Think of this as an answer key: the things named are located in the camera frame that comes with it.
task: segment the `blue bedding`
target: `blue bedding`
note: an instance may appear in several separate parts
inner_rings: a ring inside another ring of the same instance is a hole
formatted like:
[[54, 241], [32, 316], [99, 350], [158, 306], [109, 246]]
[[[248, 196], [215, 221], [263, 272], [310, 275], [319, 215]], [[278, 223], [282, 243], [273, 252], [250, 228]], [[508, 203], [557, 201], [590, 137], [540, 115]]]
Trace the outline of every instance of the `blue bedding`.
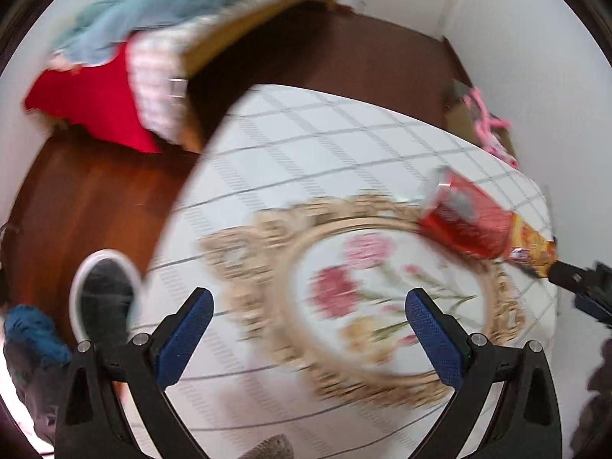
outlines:
[[240, 0], [105, 0], [87, 7], [76, 26], [62, 35], [54, 51], [69, 61], [108, 62], [116, 46], [139, 29], [173, 26], [199, 15], [211, 15]]

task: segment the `red fabric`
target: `red fabric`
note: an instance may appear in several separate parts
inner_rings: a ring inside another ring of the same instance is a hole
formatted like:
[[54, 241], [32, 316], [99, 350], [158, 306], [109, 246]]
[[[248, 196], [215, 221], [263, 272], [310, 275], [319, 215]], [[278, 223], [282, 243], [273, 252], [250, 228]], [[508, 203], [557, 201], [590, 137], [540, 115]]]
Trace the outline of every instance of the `red fabric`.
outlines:
[[154, 137], [138, 119], [127, 81], [126, 48], [127, 43], [120, 45], [117, 56], [98, 67], [44, 71], [26, 97], [25, 108], [82, 124], [97, 139], [159, 153]]

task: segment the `metal screw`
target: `metal screw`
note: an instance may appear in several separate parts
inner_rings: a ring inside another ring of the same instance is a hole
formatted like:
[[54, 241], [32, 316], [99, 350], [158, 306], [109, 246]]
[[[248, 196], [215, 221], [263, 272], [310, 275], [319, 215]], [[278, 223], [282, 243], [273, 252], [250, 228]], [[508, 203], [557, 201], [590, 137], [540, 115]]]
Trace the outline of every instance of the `metal screw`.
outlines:
[[147, 333], [139, 333], [132, 339], [132, 343], [137, 346], [143, 346], [149, 341], [149, 335]]
[[477, 347], [484, 347], [488, 342], [487, 337], [482, 333], [474, 333], [469, 339], [472, 340], [472, 343]]
[[542, 352], [542, 344], [536, 340], [529, 342], [529, 348], [534, 352]]
[[91, 342], [89, 340], [84, 340], [83, 342], [77, 345], [76, 349], [82, 354], [84, 354], [89, 349], [91, 349]]

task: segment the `brown floor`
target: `brown floor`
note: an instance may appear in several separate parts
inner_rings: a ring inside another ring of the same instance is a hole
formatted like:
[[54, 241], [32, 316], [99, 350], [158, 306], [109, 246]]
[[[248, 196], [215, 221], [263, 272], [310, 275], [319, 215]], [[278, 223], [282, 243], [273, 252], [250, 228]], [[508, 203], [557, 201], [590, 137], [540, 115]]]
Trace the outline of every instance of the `brown floor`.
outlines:
[[[445, 47], [386, 22], [312, 5], [289, 10], [231, 47], [190, 84], [204, 130], [214, 132], [251, 85], [294, 85], [360, 99], [436, 126], [443, 93], [460, 71]], [[7, 231], [4, 265], [15, 303], [51, 315], [73, 342], [70, 282], [93, 251], [116, 248], [146, 271], [164, 221], [197, 157], [163, 143], [143, 155], [57, 133], [21, 189]]]

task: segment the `table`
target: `table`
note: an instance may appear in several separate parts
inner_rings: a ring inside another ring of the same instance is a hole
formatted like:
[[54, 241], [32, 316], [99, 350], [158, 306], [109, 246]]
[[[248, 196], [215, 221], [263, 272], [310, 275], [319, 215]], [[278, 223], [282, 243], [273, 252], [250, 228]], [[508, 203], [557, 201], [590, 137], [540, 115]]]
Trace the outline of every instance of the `table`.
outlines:
[[[408, 457], [448, 397], [401, 312], [414, 286], [468, 332], [513, 346], [539, 340], [550, 357], [556, 287], [488, 264], [512, 287], [488, 293], [473, 274], [480, 263], [412, 232], [423, 181], [443, 164], [552, 238], [533, 181], [421, 121], [279, 85], [255, 87], [231, 109], [176, 202], [131, 326], [152, 332], [194, 288], [212, 292], [213, 321], [167, 390], [212, 458], [277, 433], [301, 459]], [[155, 456], [129, 396], [125, 407]]]

